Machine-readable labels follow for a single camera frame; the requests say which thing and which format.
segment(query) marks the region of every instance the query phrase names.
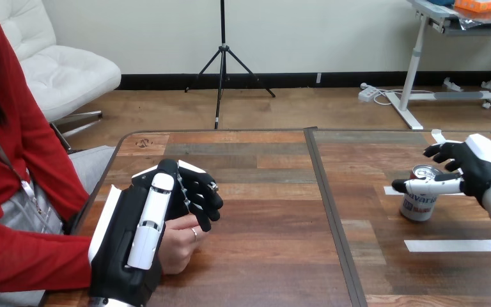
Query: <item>robotic hand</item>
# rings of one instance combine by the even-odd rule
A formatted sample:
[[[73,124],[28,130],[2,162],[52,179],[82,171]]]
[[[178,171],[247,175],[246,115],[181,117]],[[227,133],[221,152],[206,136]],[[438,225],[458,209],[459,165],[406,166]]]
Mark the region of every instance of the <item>robotic hand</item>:
[[[393,188],[401,193],[452,194],[463,192],[474,196],[491,218],[491,140],[480,134],[469,136],[465,142],[445,141],[428,147],[424,155],[443,163],[447,173],[434,178],[395,180]]]
[[[202,169],[169,159],[134,175],[128,189],[113,187],[88,253],[89,306],[146,306],[162,274],[157,252],[164,222],[191,212],[209,231],[223,206],[217,190]]]

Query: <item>ring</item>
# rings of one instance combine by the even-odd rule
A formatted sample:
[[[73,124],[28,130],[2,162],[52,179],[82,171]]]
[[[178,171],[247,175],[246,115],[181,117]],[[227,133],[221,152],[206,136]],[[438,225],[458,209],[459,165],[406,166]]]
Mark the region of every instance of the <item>ring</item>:
[[[196,233],[196,230],[194,228],[191,228],[191,230],[193,231],[193,233],[195,234],[195,242],[196,242],[196,236],[198,235],[198,233]]]

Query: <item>person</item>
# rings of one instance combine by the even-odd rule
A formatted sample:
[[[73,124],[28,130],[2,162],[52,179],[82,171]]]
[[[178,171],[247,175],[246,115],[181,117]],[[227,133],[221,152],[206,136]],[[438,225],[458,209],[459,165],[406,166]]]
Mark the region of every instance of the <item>person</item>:
[[[66,154],[0,26],[0,307],[36,306],[42,290],[89,287],[91,238],[63,235],[62,223],[82,209],[113,150]],[[168,221],[164,274],[184,270],[207,235],[194,216]]]

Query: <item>black baseboard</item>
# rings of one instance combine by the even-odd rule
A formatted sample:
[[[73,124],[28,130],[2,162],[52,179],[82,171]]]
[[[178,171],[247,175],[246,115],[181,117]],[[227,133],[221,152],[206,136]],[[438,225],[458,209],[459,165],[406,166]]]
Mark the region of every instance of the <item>black baseboard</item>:
[[[373,86],[399,86],[407,72],[325,72],[316,83],[317,73],[258,74],[269,88],[353,88],[365,82]],[[225,88],[258,88],[248,74],[230,74]],[[418,72],[417,86],[440,86],[446,77],[459,86],[480,86],[491,80],[491,72]],[[122,75],[118,90],[184,90],[195,74]],[[205,74],[193,90],[214,89],[219,86],[218,74]]]

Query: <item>orange box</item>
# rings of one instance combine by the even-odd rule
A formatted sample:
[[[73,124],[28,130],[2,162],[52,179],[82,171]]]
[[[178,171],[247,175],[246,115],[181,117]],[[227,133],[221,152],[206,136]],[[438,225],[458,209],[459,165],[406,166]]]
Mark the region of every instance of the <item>orange box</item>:
[[[491,0],[456,0],[455,7],[476,13],[491,12]]]

